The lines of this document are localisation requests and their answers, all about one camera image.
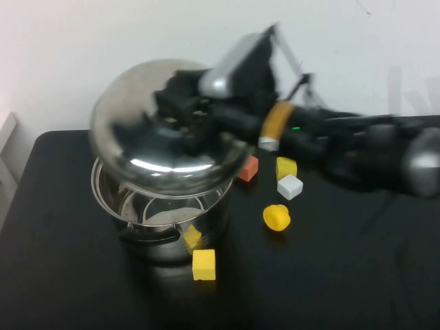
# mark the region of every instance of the black table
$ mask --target black table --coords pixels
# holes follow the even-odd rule
[[[292,224],[265,229],[275,157],[235,186],[217,281],[129,254],[90,189],[86,131],[37,141],[0,233],[0,329],[440,329],[440,207],[299,170]]]

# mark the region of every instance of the metal pot lid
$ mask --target metal pot lid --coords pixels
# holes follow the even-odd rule
[[[105,90],[93,108],[91,144],[109,173],[152,197],[204,195],[233,179],[251,147],[230,134],[197,156],[179,148],[182,128],[158,119],[154,91],[176,70],[204,67],[187,60],[154,60],[130,68]]]

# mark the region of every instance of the black pot handle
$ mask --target black pot handle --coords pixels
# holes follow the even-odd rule
[[[136,245],[162,245],[176,242],[180,238],[180,231],[177,224],[161,232],[140,232],[133,228],[133,224],[119,231],[119,238],[130,244]]]

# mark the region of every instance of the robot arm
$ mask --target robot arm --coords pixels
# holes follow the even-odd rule
[[[274,34],[271,27],[245,36],[216,67],[177,72],[156,92],[159,109],[173,112],[189,128],[183,141],[188,153],[203,152],[228,132],[345,188],[440,195],[440,129],[391,115],[361,116],[288,102],[302,85],[310,87],[310,75],[300,79],[288,100],[278,101],[270,67]]]

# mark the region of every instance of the yellow plastic piece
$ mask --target yellow plastic piece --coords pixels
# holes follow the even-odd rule
[[[201,248],[203,242],[201,232],[195,229],[194,225],[190,225],[183,236],[186,247],[190,253],[196,248]]]
[[[279,208],[281,208],[281,210],[283,210],[284,213],[289,214],[289,209],[287,208],[286,205],[278,204],[277,206],[278,206]]]
[[[266,225],[276,232],[282,232],[290,224],[289,211],[284,205],[270,205],[263,211]]]
[[[292,174],[294,177],[298,174],[298,167],[294,160],[286,157],[276,158],[276,181]]]
[[[215,281],[214,250],[194,250],[192,254],[192,277],[194,281]]]

